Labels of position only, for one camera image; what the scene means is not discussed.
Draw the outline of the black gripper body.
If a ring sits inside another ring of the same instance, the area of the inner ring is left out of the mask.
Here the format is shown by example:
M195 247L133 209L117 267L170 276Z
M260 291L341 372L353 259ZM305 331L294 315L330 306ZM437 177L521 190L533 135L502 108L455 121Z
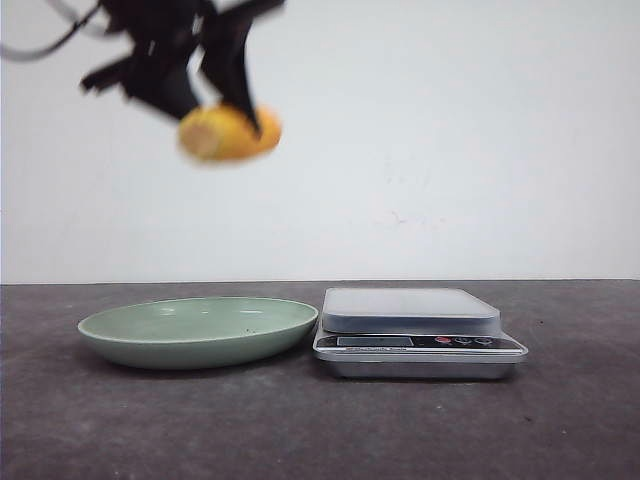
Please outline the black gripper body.
M213 1L100 1L109 17L106 33L127 34L137 44L159 41L169 47L193 44L194 50L200 46L200 31L203 16L213 9L237 20L252 24L259 16L280 7L282 1L238 1L229 7L219 9ZM101 67L81 80L84 90L103 90L117 83L122 84L129 56Z

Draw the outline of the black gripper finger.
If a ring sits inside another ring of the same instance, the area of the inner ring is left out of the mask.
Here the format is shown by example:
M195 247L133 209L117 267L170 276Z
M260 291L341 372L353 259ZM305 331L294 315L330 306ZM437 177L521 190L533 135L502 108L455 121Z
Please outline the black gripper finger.
M159 41L137 44L125 67L126 94L181 120L200 105L187 73L193 44L169 47Z
M254 135L261 125L252 100L246 70L246 41L252 23L237 20L213 9L204 13L200 46L204 56L200 70L217 89L222 102L249 122Z

